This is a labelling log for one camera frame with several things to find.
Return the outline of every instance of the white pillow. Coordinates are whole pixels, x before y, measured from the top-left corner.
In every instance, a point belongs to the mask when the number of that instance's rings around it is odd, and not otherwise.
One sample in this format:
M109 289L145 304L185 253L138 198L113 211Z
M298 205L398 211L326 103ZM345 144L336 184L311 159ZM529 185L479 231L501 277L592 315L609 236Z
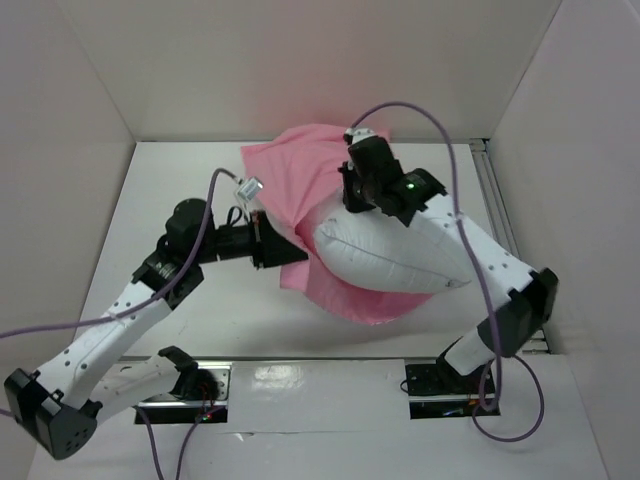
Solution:
M318 256L337 277L383 292L439 293L470 281L443 250L379 210L349 213L335 202L313 231Z

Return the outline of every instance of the pink fabric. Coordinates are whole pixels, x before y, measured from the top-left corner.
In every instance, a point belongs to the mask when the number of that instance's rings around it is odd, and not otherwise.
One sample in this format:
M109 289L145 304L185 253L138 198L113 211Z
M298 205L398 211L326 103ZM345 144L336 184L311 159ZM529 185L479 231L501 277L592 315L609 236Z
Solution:
M330 125L291 128L273 142L242 148L248 176L264 183L258 199L278 219L282 234L309 254L309 260L282 267L280 287L303 292L328 312L354 322L376 324L415 309L431 295L384 293L348 284L315 254L312 232L323 219L314 207L342 186L338 167L348 158L342 135Z

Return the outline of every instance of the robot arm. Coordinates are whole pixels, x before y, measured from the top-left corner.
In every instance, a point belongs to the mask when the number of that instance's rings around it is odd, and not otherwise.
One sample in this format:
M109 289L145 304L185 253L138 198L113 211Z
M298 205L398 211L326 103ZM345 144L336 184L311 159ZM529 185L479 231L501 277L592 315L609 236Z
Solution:
M353 213L380 208L419 232L450 258L475 274L456 222L462 222L486 279L500 333L502 356L511 357L548 321L558 285L555 274L513 257L473 220L456 218L453 199L444 186L423 169L404 173L389 144L369 129L347 130L350 161L340 168L343 203ZM489 319L451 345L437 365L443 380L461 380L495 358Z
M247 225L217 229L209 216L196 261L175 286L162 298L123 316L175 280L205 218L205 206L204 201L192 199L175 208L166 234L107 309L106 321L89 328L35 372L17 369L5 380L16 421L56 460L80 450L111 416L156 394L169 392L193 400L201 397L198 388L205 386L217 396L216 379L177 347L162 349L133 368L108 373L136 340L202 283L199 264L248 256L256 268L268 268L307 258L275 232L264 212L251 213Z

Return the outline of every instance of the white table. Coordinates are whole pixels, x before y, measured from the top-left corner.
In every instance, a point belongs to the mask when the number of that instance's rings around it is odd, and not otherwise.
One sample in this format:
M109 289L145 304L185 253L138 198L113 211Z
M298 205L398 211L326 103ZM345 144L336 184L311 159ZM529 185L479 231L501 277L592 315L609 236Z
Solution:
M239 143L139 144L96 270L84 317L100 315L153 249L179 201L203 196L214 167L242 172ZM440 145L394 145L407 168L423 166L450 180ZM456 148L462 205L489 222L469 148ZM216 213L226 214L231 186L221 183ZM207 265L206 283L170 319L129 352L148 356L175 344L199 357L435 356L484 317L469 286L436 296L418 311L368 327L333 318L296 292L278 288L278 271L256 272L246 259ZM529 362L547 393L547 415L516 445L482 438L468 418L410 420L399 389L404 362L332 360L239 362L229 390L229 421L200 426L183 480L581 479L606 480L573 375L562 356ZM502 416L481 419L512 436L535 420L531 379L505 362ZM188 427L155 427L161 464L173 478ZM155 479L144 427L123 412L64 462L38 449L29 480Z
M180 201L204 197L211 172L244 172L246 143L139 143L127 174L87 297L83 318L101 315L153 250ZM423 167L445 185L446 148L394 144L405 169ZM461 204L480 226L489 219L468 145L457 145ZM233 204L224 177L214 200L217 223ZM327 314L302 294L279 288L279 268L256 271L249 259L205 265L205 282L128 352L148 356L175 344L197 357L422 357L437 356L485 317L479 289L437 295L404 318L366 326Z

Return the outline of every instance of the wall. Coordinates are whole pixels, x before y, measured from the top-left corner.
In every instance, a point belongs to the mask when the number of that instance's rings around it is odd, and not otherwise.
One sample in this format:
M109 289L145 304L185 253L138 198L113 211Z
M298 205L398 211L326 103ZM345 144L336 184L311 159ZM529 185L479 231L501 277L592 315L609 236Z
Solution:
M561 279L555 337L612 480L640 470L638 85L632 5L565 0L490 149L521 253Z
M0 84L0 331L73 321L133 138L54 2L0 2ZM71 336L3 340L1 378L34 368ZM0 423L2 478L26 478L34 443Z
M137 138L246 140L391 99L489 136L559 0L58 3ZM403 111L377 125L439 140Z

